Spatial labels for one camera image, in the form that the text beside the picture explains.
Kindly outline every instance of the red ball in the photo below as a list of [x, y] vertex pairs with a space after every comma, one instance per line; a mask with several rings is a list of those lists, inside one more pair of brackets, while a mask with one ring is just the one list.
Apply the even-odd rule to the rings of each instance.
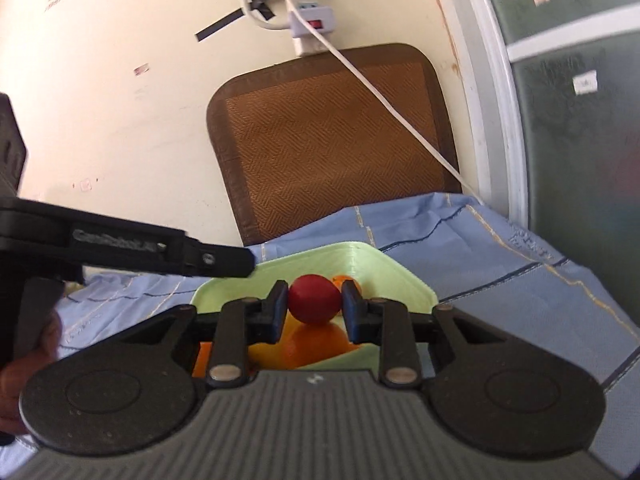
[[330, 280], [306, 274], [291, 283], [287, 306], [291, 315], [302, 323], [324, 324], [340, 312], [342, 295]]

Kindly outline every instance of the circular pad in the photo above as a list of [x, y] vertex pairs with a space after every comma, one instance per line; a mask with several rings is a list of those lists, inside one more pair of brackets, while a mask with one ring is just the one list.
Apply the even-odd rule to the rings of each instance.
[[191, 376], [154, 345], [89, 348], [35, 374], [20, 412], [46, 447], [84, 456], [123, 454], [173, 433], [196, 403]]
[[117, 370], [89, 372], [73, 379], [66, 389], [69, 403], [87, 413], [119, 412], [139, 396], [140, 382]]
[[587, 448], [605, 409], [587, 372], [525, 342], [472, 345], [424, 392], [460, 440], [524, 460]]

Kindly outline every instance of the white wall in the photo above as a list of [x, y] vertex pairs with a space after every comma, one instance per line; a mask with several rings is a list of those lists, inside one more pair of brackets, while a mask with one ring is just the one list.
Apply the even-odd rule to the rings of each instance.
[[[197, 42], [236, 0], [62, 0], [46, 10], [47, 1], [0, 0], [0, 91], [30, 151], [21, 195], [239, 243], [205, 111], [228, 79], [291, 59], [289, 33], [243, 18]], [[339, 48], [401, 42], [431, 60], [475, 185], [465, 91], [438, 1], [324, 1]], [[149, 71], [135, 76], [144, 63]]]

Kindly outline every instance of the black tape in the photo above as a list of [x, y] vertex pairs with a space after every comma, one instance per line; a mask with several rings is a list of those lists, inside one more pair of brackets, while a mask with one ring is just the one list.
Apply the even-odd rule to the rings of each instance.
[[271, 9], [267, 4], [260, 4], [257, 9], [258, 12], [262, 15], [262, 17], [268, 22], [271, 18], [275, 16]]
[[244, 16], [244, 12], [242, 9], [236, 9], [233, 12], [230, 12], [221, 20], [217, 20], [215, 23], [209, 25], [209, 27], [203, 28], [200, 32], [196, 34], [196, 38], [198, 41], [206, 40], [211, 34], [219, 31], [221, 28], [226, 27], [230, 23], [233, 23], [238, 18], [242, 18]]

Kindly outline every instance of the light green plastic tray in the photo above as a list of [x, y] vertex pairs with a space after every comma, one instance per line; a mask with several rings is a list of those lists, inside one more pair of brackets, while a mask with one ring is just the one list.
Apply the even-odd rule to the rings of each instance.
[[198, 312], [218, 312], [227, 301], [265, 298], [276, 280], [290, 285], [303, 274], [328, 279], [346, 274], [360, 283], [364, 298], [401, 301], [412, 312], [429, 313], [438, 303], [436, 293], [424, 282], [362, 242], [332, 244], [258, 264], [248, 278], [214, 278], [196, 291], [191, 303]]

